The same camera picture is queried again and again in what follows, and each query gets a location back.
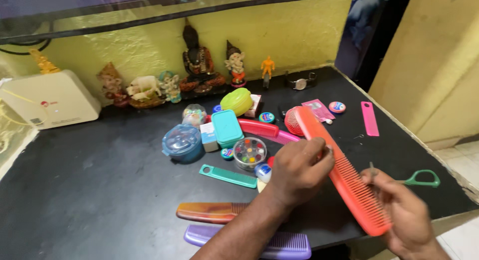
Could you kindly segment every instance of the floor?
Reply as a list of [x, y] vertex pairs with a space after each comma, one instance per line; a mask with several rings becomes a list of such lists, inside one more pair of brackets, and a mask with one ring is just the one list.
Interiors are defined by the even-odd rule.
[[[479, 141], [460, 144], [435, 153], [454, 171], [479, 188]], [[440, 235], [437, 240], [452, 260], [478, 259], [479, 218]]]

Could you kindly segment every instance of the wristwatch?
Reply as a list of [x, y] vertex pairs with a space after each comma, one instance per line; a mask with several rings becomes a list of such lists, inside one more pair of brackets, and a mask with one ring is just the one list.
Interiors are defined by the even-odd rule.
[[293, 90], [301, 91], [304, 90], [308, 85], [312, 85], [316, 80], [316, 74], [311, 72], [309, 73], [309, 79], [300, 78], [298, 80], [287, 80], [287, 85]]

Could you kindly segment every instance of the yellow-green round container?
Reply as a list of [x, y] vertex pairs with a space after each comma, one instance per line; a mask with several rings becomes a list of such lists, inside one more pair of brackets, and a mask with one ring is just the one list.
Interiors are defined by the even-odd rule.
[[247, 88], [239, 88], [223, 97], [219, 104], [222, 110], [233, 110], [238, 117], [246, 113], [253, 105], [250, 95], [251, 92]]

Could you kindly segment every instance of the white router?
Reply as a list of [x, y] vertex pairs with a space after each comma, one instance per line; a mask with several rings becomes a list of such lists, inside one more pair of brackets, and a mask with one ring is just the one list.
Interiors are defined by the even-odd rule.
[[102, 109], [70, 70], [3, 79], [0, 98], [38, 129], [96, 120]]

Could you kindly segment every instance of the green scissors handle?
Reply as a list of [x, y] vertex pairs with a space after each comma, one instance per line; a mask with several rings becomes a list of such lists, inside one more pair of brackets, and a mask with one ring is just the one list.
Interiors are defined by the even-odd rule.
[[[434, 181], [433, 182], [416, 181], [416, 176], [419, 173], [423, 173], [423, 172], [431, 173], [434, 176]], [[441, 181], [439, 180], [439, 177], [436, 175], [436, 173], [434, 173], [432, 170], [423, 169], [423, 170], [418, 170], [414, 172], [414, 174], [412, 174], [410, 178], [402, 181], [402, 183], [406, 185], [421, 185], [421, 186], [431, 186], [433, 188], [437, 188], [441, 184]]]

